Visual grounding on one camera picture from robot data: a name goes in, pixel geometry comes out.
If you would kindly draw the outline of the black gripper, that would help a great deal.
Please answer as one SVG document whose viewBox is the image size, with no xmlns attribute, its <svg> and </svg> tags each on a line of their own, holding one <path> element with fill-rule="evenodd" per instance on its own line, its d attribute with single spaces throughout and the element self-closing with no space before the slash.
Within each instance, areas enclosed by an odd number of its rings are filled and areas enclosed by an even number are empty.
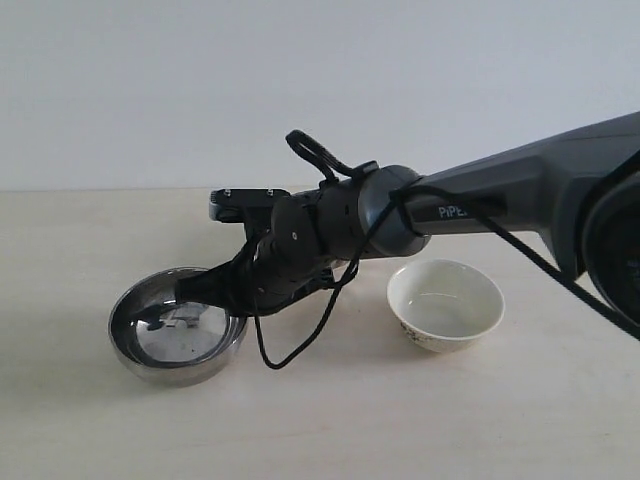
<svg viewBox="0 0 640 480">
<path fill-rule="evenodd" d="M 334 263 L 365 238 L 358 186 L 322 186 L 279 199 L 268 223 L 241 223 L 247 244 L 232 261 L 175 282 L 177 303 L 268 316 L 335 285 Z"/>
</svg>

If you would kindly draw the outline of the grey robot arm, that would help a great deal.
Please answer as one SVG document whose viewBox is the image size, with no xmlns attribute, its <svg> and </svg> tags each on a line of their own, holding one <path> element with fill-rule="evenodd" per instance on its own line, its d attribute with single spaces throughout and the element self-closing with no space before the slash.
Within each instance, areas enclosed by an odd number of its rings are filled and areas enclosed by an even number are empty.
<svg viewBox="0 0 640 480">
<path fill-rule="evenodd" d="M 626 114 L 439 173 L 367 162 L 350 167 L 307 133 L 289 147 L 322 174 L 319 186 L 218 190 L 211 217 L 241 223 L 230 261 L 180 280 L 175 297 L 238 315 L 270 315 L 319 289 L 338 289 L 361 261 L 409 257 L 436 235 L 538 234 L 532 261 L 569 289 L 588 275 L 593 306 L 627 329 L 639 323 L 639 116 Z M 345 262 L 341 279 L 331 268 Z"/>
</svg>

